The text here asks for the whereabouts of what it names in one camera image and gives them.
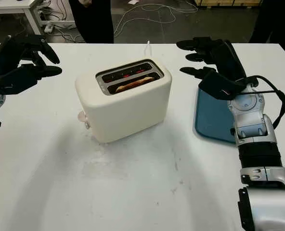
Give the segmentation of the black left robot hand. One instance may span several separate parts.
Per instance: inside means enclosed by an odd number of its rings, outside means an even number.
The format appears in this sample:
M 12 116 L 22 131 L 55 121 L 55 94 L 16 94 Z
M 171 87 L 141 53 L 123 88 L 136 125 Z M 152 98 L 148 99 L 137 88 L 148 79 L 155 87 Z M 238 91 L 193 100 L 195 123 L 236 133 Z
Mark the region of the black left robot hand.
M 30 61 L 35 66 L 45 66 L 39 52 L 53 64 L 60 63 L 59 57 L 47 43 L 45 36 L 7 36 L 0 44 L 0 75 L 17 69 L 22 60 Z

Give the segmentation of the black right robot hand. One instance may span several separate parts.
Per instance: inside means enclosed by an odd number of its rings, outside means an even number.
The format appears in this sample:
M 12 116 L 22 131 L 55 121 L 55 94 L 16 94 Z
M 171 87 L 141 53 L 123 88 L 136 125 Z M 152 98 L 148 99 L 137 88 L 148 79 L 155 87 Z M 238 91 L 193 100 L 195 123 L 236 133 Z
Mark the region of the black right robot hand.
M 229 80 L 237 81 L 246 78 L 239 57 L 228 40 L 194 37 L 191 40 L 178 41 L 176 46 L 181 50 L 193 52 L 185 56 L 187 60 L 213 64 L 216 66 L 218 73 Z

